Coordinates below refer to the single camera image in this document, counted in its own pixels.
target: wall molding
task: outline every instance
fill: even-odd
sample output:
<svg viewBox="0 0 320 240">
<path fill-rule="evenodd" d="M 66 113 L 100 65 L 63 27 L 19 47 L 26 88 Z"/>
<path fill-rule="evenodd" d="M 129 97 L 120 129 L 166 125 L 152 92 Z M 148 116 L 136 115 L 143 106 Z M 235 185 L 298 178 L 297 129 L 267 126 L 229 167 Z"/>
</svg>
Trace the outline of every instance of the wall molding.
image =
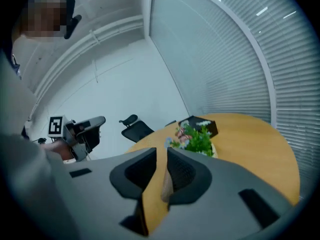
<svg viewBox="0 0 320 240">
<path fill-rule="evenodd" d="M 94 46 L 100 44 L 107 39 L 115 37 L 117 35 L 141 29 L 144 26 L 143 16 L 137 15 L 133 17 L 128 17 L 108 25 L 105 25 L 97 30 L 90 31 L 88 35 L 80 39 L 74 45 L 72 45 L 48 70 L 48 72 L 43 77 L 42 81 L 35 90 L 35 96 L 37 97 L 37 102 L 33 107 L 29 119 L 32 118 L 35 113 L 41 99 L 46 94 L 47 90 L 54 83 L 54 81 L 59 77 L 59 75 L 80 55 L 84 54 Z"/>
<path fill-rule="evenodd" d="M 270 68 L 268 65 L 268 62 L 260 48 L 260 45 L 258 44 L 256 38 L 251 33 L 248 26 L 225 4 L 223 4 L 222 1 L 219 0 L 210 0 L 215 5 L 217 5 L 221 10 L 223 10 L 226 14 L 229 15 L 229 17 L 239 26 L 239 28 L 243 31 L 246 38 L 249 40 L 250 44 L 252 45 L 259 61 L 261 64 L 261 67 L 264 72 L 266 84 L 268 87 L 269 92 L 269 98 L 270 98 L 270 111 L 271 111 L 271 126 L 274 128 L 277 128 L 277 104 L 276 104 L 276 91 L 274 86 L 274 81 L 271 76 Z"/>
</svg>

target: person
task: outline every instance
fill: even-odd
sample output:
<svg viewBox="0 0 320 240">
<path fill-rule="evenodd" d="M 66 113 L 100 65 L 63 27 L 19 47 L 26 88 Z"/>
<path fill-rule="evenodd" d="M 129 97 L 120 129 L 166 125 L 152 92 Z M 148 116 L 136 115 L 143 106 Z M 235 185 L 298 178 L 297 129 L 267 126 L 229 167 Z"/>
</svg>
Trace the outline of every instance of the person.
<svg viewBox="0 0 320 240">
<path fill-rule="evenodd" d="M 81 20 L 81 16 L 73 17 L 75 0 L 28 0 L 23 7 L 18 20 L 15 21 L 11 34 L 5 34 L 1 38 L 1 47 L 14 73 L 21 79 L 20 65 L 13 55 L 13 44 L 21 37 L 37 41 L 51 41 L 54 38 L 64 37 L 69 39 Z M 29 139 L 26 129 L 21 135 Z M 42 144 L 45 150 L 53 151 L 63 160 L 73 158 L 71 147 L 58 139 L 53 143 Z"/>
</svg>

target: green plant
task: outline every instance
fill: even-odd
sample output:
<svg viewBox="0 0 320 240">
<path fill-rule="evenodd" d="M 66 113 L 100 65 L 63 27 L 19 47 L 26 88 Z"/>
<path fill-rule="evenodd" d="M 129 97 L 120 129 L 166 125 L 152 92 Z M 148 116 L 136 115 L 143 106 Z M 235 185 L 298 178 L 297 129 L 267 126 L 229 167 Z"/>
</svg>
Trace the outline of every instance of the green plant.
<svg viewBox="0 0 320 240">
<path fill-rule="evenodd" d="M 192 152 L 201 153 L 212 157 L 213 151 L 211 147 L 210 135 L 206 126 L 201 126 L 201 131 L 197 131 L 188 124 L 184 124 L 182 128 L 177 128 L 177 132 L 182 131 L 185 136 L 189 136 L 185 142 L 172 140 L 170 145 L 173 148 L 180 148 Z"/>
</svg>

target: white ceiling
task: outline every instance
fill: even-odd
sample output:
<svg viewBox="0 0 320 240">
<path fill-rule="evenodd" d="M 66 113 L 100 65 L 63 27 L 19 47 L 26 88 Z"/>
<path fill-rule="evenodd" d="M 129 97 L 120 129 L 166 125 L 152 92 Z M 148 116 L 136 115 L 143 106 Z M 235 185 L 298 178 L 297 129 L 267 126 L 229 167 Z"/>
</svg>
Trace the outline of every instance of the white ceiling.
<svg viewBox="0 0 320 240">
<path fill-rule="evenodd" d="M 82 20 L 70 39 L 62 37 L 53 43 L 39 43 L 21 37 L 15 42 L 13 53 L 21 65 L 22 81 L 35 92 L 54 62 L 90 30 L 141 13 L 140 0 L 75 0 L 74 15 L 80 14 Z"/>
</svg>

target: light strip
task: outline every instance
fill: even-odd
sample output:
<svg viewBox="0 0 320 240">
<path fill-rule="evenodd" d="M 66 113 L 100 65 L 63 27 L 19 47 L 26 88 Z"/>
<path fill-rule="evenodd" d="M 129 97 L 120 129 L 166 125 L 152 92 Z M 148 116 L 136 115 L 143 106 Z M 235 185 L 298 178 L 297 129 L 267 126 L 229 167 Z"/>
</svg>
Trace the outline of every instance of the light strip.
<svg viewBox="0 0 320 240">
<path fill-rule="evenodd" d="M 289 13 L 288 15 L 284 16 L 283 18 L 285 19 L 285 18 L 289 17 L 290 15 L 295 14 L 296 12 L 297 11 L 295 10 L 294 12 Z"/>
<path fill-rule="evenodd" d="M 264 7 L 261 11 L 259 11 L 256 15 L 259 16 L 260 14 L 262 14 L 263 12 L 265 12 L 266 10 L 268 10 L 268 6 Z"/>
</svg>

